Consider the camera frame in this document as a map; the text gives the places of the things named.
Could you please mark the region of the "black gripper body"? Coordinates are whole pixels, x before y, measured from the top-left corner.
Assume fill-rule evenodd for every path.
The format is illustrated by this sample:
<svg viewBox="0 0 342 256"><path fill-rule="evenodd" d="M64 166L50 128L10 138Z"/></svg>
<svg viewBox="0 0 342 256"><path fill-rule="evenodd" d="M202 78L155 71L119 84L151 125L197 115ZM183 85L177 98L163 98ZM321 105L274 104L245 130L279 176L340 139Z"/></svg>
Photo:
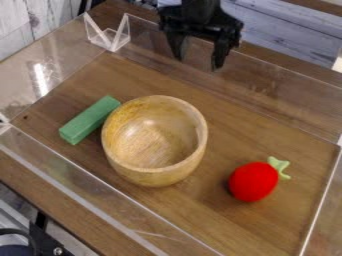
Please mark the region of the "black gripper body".
<svg viewBox="0 0 342 256"><path fill-rule="evenodd" d="M177 31L215 42L222 33L235 33L239 46L243 22L221 7L221 0L158 0L161 30Z"/></svg>

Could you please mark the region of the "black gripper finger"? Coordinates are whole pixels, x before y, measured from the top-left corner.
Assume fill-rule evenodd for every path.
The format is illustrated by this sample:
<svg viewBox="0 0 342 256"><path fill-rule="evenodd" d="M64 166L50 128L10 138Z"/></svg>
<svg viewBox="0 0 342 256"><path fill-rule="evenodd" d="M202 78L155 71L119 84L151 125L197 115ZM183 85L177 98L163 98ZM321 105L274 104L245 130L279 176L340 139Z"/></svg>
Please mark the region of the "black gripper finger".
<svg viewBox="0 0 342 256"><path fill-rule="evenodd" d="M235 33L222 33L214 42L211 55L211 70L215 71L225 65L226 56L235 47Z"/></svg>
<svg viewBox="0 0 342 256"><path fill-rule="evenodd" d="M167 31L166 37L174 57L182 61L189 48L189 35L177 31Z"/></svg>

